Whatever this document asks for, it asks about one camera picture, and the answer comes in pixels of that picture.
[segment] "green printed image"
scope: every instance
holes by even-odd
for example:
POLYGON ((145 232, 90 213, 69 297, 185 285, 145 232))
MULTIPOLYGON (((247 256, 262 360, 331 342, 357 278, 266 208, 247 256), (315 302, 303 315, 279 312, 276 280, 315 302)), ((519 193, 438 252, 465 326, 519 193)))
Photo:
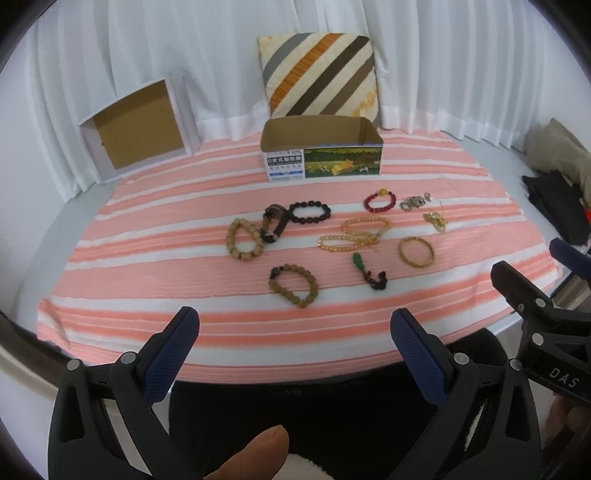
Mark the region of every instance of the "green printed image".
POLYGON ((306 178, 378 175, 382 147, 327 147, 304 150, 306 178))

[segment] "white curtain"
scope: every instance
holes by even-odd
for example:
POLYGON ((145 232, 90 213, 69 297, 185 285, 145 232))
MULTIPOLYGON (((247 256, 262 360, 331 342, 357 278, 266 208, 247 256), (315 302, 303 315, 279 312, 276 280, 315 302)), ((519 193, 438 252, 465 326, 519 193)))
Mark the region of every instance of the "white curtain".
POLYGON ((522 148, 538 115, 547 25, 527 0, 58 0, 28 36, 32 99, 65 200, 98 181, 78 125, 184 72, 202 141, 268 118, 256 38, 368 35, 384 128, 522 148))

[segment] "printed label on box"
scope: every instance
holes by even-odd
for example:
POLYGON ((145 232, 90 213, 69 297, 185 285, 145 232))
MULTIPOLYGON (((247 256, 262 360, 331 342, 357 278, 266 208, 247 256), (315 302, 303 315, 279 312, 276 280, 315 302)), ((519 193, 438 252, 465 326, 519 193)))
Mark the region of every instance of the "printed label on box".
POLYGON ((269 181, 302 180, 304 178, 304 150, 263 152, 269 181))

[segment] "human hand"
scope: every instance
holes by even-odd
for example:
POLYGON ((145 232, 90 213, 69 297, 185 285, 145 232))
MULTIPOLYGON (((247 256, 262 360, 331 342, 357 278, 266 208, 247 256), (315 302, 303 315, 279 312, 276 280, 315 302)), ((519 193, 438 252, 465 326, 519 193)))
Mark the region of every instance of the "human hand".
POLYGON ((285 428, 270 428, 203 480, 271 480, 285 463, 289 446, 285 428))
POLYGON ((573 433, 578 433, 591 420, 591 407, 575 404, 566 397, 557 397, 550 407, 544 428, 546 442, 556 437, 567 426, 573 433))

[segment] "red object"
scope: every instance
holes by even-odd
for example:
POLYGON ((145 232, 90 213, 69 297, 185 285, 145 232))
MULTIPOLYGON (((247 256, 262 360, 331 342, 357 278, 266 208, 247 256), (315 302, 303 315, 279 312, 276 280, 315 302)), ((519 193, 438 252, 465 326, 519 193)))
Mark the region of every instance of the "red object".
POLYGON ((374 200, 374 198, 377 198, 379 195, 379 191, 376 193, 372 193, 369 197, 367 197, 364 201, 363 201, 363 206, 365 207, 365 209, 368 212, 371 213, 380 213, 380 212, 385 212, 386 210, 390 210, 391 208, 394 207, 394 205, 396 205, 396 195, 393 194, 392 192, 388 192, 388 195, 390 195, 391 201, 388 205, 386 205, 385 207, 378 207, 378 208, 372 208, 369 206, 369 202, 371 202, 372 200, 374 200))

